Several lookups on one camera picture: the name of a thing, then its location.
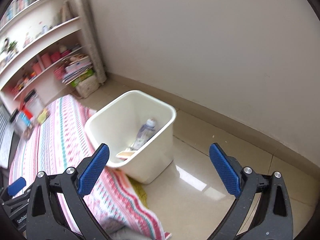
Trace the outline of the crushed clear plastic bottle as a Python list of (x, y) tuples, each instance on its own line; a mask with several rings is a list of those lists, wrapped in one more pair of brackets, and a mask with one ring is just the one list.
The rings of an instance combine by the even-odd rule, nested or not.
[(156, 131), (156, 120), (148, 119), (145, 124), (139, 129), (136, 139), (131, 146), (131, 150), (139, 150), (155, 133)]

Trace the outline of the white plastic trash bin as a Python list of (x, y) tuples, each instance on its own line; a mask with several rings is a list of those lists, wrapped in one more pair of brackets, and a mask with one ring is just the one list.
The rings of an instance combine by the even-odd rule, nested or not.
[[(173, 161), (173, 124), (176, 109), (139, 90), (128, 91), (93, 114), (85, 123), (85, 132), (97, 149), (107, 144), (107, 166), (117, 168), (142, 184), (156, 179)], [(129, 148), (148, 119), (155, 120), (154, 135), (126, 160), (117, 154)]]

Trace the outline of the striped grey sofa cover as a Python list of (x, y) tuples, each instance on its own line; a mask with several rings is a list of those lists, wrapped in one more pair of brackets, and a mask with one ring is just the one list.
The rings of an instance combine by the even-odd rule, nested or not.
[(16, 136), (9, 122), (10, 114), (1, 103), (1, 168), (8, 169), (16, 150)]

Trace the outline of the plastic jar with chestnuts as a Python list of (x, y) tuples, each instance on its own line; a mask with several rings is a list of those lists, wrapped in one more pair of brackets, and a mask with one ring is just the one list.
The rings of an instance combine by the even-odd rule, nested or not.
[(30, 139), (34, 127), (24, 112), (20, 112), (18, 109), (15, 109), (10, 116), (9, 122), (15, 133), (17, 133), (20, 138), (23, 140)]

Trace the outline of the patterned woven tablecloth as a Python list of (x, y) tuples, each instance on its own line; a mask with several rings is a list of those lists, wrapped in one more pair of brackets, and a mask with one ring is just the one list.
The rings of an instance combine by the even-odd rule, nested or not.
[[(18, 146), (10, 165), (9, 183), (22, 177), (30, 186), (38, 172), (60, 174), (77, 167), (94, 148), (85, 133), (85, 123), (95, 110), (82, 105), (71, 95), (48, 105), (49, 118), (35, 126), (31, 137)], [(119, 230), (136, 232), (149, 239), (169, 239), (156, 214), (136, 194), (127, 176), (105, 167), (84, 201), (101, 227), (122, 239)]]

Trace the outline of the plastic jar with nuts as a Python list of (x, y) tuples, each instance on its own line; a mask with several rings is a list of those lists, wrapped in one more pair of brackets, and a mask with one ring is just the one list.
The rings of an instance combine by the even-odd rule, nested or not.
[(49, 118), (50, 111), (35, 89), (32, 89), (25, 96), (24, 104), (26, 109), (33, 115), (33, 122), (37, 122), (41, 125)]

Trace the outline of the yellow floor mat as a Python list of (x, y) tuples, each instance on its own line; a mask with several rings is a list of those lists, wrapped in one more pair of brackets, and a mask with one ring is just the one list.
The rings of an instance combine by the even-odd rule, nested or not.
[(147, 204), (148, 195), (143, 189), (142, 184), (131, 177), (128, 177), (128, 180), (130, 181), (136, 195), (138, 196), (142, 204), (148, 209), (148, 204)]

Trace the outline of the pink pot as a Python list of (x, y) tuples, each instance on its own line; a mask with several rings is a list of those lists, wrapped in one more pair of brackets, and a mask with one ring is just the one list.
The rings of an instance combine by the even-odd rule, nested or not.
[(40, 75), (42, 73), (42, 68), (39, 62), (36, 62), (35, 64), (33, 64), (32, 69), (36, 73), (36, 75)]
[(52, 61), (48, 53), (45, 53), (41, 56), (41, 61), (45, 69), (52, 65)]

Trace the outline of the white woven bag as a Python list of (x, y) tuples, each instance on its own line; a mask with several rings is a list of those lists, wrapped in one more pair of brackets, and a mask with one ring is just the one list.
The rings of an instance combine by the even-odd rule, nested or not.
[(79, 82), (76, 85), (76, 91), (80, 95), (81, 98), (87, 98), (100, 87), (100, 83), (98, 82), (95, 76), (90, 76), (87, 79)]

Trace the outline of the pink storage basket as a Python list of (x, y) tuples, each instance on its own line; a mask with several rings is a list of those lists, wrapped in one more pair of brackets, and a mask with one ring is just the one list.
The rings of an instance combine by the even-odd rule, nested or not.
[(63, 65), (58, 66), (54, 69), (54, 75), (58, 80), (62, 80), (65, 75), (65, 68)]

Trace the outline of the pile of papers on shelf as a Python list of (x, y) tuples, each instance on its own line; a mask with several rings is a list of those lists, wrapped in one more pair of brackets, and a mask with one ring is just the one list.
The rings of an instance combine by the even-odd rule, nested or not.
[(93, 67), (90, 57), (86, 54), (77, 54), (68, 58), (64, 67), (62, 83), (68, 84)]

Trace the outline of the white bookshelf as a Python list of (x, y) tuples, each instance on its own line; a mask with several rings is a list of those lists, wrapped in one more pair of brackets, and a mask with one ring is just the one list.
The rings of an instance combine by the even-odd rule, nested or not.
[[(44, 68), (41, 56), (50, 55)], [(14, 0), (1, 20), (1, 103), (9, 112), (21, 107), (35, 89), (44, 103), (75, 91), (54, 75), (54, 69), (69, 57), (87, 54), (79, 16), (69, 0)], [(36, 75), (32, 65), (40, 63)]]

